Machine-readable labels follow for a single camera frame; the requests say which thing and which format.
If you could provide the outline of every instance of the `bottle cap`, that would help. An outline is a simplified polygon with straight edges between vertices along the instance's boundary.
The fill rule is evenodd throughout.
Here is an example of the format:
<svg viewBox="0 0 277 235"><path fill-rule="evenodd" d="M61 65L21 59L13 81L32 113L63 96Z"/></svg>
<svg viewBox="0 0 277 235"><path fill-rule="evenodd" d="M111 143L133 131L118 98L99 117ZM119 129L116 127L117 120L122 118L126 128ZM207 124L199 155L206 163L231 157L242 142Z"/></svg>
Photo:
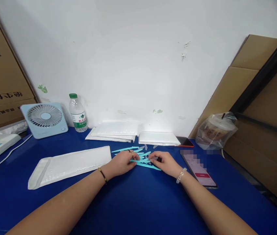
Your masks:
<svg viewBox="0 0 277 235"><path fill-rule="evenodd" d="M75 93L70 93L69 96L70 96L71 99L76 99L77 98L77 94L75 94Z"/></svg>

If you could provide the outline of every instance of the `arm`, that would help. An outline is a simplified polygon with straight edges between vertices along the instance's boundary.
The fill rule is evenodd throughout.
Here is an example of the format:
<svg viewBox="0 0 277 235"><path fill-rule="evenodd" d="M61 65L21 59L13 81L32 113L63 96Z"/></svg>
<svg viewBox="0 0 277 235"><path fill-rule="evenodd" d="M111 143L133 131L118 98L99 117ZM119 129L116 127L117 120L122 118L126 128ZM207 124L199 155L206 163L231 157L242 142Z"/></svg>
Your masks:
<svg viewBox="0 0 277 235"><path fill-rule="evenodd" d="M161 158L161 162L152 159L155 157ZM176 179L183 170L168 152L153 152L149 156L149 159L156 167L159 167ZM213 235L257 234L237 214L211 194L188 172L184 173L180 183Z"/></svg>
<svg viewBox="0 0 277 235"><path fill-rule="evenodd" d="M136 160L140 159L135 152L133 156ZM107 181L131 170L136 165L135 162L129 164L131 158L132 153L123 151L102 166L101 170ZM69 234L104 185L104 177L99 170L95 170L41 205L7 234Z"/></svg>

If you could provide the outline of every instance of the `light blue fan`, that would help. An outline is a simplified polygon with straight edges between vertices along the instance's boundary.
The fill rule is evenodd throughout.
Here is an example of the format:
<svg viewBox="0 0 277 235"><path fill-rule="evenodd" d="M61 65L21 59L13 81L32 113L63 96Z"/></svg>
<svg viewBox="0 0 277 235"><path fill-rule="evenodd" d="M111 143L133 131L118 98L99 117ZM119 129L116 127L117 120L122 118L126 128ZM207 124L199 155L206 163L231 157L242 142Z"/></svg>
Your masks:
<svg viewBox="0 0 277 235"><path fill-rule="evenodd" d="M20 109L35 139L68 131L59 103L24 104Z"/></svg>

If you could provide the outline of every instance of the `phone screen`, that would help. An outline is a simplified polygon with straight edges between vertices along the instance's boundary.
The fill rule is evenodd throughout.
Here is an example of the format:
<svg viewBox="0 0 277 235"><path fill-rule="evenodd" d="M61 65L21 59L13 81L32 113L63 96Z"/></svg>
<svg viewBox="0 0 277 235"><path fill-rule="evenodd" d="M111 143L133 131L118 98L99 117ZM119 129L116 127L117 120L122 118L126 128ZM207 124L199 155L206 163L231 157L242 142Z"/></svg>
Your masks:
<svg viewBox="0 0 277 235"><path fill-rule="evenodd" d="M177 139L181 143L180 146L194 147L194 144L186 137L177 137Z"/></svg>
<svg viewBox="0 0 277 235"><path fill-rule="evenodd" d="M194 158L194 154L191 154L191 150L180 150L180 154L187 163L193 176L202 186L207 188L218 188L209 173L203 168L203 165L198 163L198 159Z"/></svg>

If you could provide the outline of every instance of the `plastic bag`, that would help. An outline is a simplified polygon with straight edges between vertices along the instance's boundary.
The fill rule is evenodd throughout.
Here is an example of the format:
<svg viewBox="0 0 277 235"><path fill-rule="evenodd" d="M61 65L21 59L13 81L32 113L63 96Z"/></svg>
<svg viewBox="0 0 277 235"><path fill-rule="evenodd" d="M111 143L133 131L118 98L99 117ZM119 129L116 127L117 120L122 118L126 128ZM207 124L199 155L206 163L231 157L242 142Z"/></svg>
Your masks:
<svg viewBox="0 0 277 235"><path fill-rule="evenodd" d="M198 128L196 143L206 150L222 149L238 130L236 121L232 112L211 115Z"/></svg>

